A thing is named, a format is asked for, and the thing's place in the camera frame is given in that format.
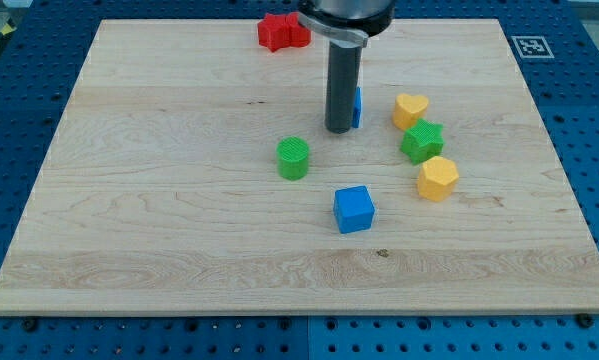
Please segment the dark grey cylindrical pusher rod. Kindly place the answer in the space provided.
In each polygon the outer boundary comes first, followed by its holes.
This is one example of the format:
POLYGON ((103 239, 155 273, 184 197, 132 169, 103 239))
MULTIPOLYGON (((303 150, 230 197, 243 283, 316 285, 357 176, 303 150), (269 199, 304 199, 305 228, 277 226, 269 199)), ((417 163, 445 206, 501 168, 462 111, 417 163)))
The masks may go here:
POLYGON ((324 124, 332 133, 352 127, 361 53, 361 47, 329 44, 324 124))

